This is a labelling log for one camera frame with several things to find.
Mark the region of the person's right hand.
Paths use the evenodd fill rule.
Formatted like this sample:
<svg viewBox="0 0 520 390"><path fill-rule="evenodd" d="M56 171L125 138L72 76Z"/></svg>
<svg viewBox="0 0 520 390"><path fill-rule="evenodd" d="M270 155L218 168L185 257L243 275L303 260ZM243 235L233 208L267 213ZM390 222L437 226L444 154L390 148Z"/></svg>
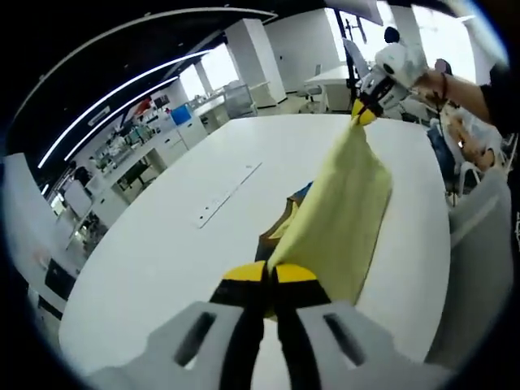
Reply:
<svg viewBox="0 0 520 390"><path fill-rule="evenodd" d="M429 69L415 81L414 86L434 98L442 98L444 96L444 78L444 73Z"/></svg>

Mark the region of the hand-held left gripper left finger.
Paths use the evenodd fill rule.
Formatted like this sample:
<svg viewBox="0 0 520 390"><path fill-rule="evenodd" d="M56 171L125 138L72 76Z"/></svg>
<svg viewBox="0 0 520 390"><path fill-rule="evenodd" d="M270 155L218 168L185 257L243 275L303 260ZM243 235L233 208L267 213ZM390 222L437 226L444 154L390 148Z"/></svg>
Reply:
<svg viewBox="0 0 520 390"><path fill-rule="evenodd" d="M209 301L197 301L153 331L146 389L248 389L267 309L267 265L224 274Z"/></svg>

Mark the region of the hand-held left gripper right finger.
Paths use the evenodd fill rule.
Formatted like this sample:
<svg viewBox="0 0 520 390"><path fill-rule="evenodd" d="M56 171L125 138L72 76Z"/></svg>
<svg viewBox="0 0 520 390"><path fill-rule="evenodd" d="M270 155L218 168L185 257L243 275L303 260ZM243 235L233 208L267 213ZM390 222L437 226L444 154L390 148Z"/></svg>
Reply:
<svg viewBox="0 0 520 390"><path fill-rule="evenodd" d="M332 301L315 274L272 271L278 337L293 389L400 389L392 337L346 301Z"/></svg>

